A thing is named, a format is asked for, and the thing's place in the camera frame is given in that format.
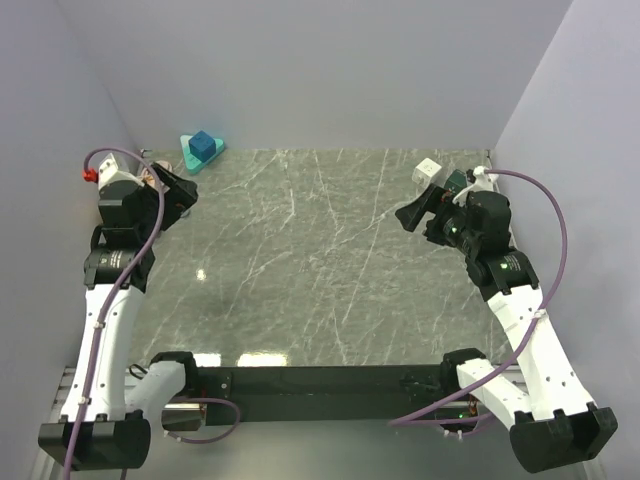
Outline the teal triangular power strip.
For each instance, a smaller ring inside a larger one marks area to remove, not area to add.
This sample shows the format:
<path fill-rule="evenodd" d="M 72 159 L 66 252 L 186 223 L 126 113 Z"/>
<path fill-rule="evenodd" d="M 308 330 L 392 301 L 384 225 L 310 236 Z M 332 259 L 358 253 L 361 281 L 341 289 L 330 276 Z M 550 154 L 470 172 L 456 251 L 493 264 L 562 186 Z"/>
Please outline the teal triangular power strip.
<path fill-rule="evenodd" d="M 213 162 L 226 148 L 225 142 L 201 130 L 194 135 L 180 136 L 186 171 L 195 175 Z"/>

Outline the blue cube plug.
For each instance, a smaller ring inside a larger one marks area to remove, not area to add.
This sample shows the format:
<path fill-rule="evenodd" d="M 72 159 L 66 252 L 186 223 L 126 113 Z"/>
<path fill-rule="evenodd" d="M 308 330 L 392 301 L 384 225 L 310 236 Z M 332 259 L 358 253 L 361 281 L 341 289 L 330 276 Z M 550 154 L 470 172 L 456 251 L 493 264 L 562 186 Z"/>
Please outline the blue cube plug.
<path fill-rule="evenodd" d="M 201 161 L 212 157 L 217 151 L 215 139 L 204 131 L 193 135 L 189 139 L 188 145 L 190 153 Z"/>

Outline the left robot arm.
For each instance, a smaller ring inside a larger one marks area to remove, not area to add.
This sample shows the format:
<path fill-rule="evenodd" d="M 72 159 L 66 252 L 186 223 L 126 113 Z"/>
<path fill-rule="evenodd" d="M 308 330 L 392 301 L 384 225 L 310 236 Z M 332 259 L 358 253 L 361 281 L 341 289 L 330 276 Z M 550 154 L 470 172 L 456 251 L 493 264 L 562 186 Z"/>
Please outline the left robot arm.
<path fill-rule="evenodd" d="M 85 172 L 98 185 L 100 224 L 84 261 L 85 327 L 71 389 L 58 420 L 41 425 L 38 444 L 66 474 L 131 470 L 145 462 L 153 424 L 173 399 L 201 389 L 190 352 L 163 352 L 132 389 L 126 368 L 135 320 L 155 261 L 152 244 L 198 199 L 194 182 L 155 164 L 157 191 L 107 157 Z"/>

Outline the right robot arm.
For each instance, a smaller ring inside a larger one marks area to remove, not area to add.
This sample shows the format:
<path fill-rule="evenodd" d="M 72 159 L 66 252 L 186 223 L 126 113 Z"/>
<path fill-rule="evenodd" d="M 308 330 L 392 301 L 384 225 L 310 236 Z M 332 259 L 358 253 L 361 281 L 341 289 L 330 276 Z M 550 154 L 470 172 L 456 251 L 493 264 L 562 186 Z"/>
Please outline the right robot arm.
<path fill-rule="evenodd" d="M 466 270 L 498 319 L 526 388 L 520 390 L 482 354 L 460 350 L 444 356 L 439 387 L 445 397 L 398 418 L 416 422 L 471 395 L 508 430 L 512 450 L 529 473 L 593 460 L 618 428 L 614 412 L 598 407 L 581 384 L 554 331 L 537 275 L 512 247 L 509 200 L 491 190 L 471 191 L 462 203 L 429 186 L 395 216 L 414 231 L 426 214 L 424 237 L 464 255 Z"/>

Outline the white cube plug left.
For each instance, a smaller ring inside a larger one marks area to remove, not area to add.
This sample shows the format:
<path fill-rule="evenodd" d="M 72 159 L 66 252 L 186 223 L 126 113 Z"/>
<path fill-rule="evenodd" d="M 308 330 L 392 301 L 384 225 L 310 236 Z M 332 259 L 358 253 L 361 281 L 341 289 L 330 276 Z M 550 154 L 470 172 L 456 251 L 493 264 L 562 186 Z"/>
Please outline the white cube plug left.
<path fill-rule="evenodd" d="M 431 158 L 424 158 L 413 170 L 412 181 L 426 189 L 437 182 L 443 173 L 442 166 Z"/>

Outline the dark green cube plug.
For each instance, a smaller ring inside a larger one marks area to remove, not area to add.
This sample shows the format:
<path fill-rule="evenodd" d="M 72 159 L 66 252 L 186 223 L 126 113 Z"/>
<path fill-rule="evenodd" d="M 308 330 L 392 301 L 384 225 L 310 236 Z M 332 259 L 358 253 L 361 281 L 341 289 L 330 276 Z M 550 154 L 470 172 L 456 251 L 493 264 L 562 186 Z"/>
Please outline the dark green cube plug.
<path fill-rule="evenodd" d="M 459 194 L 468 186 L 468 177 L 465 171 L 454 170 L 444 183 L 444 188 L 451 192 L 453 196 Z"/>

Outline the black base bar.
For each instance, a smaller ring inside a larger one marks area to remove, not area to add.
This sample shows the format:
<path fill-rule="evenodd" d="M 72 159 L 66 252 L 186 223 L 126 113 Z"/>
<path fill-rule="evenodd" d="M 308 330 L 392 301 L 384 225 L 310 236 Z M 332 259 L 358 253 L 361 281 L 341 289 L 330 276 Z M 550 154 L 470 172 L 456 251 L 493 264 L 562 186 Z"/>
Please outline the black base bar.
<path fill-rule="evenodd" d="M 203 393 L 244 422 L 389 420 L 446 396 L 437 365 L 201 367 Z"/>

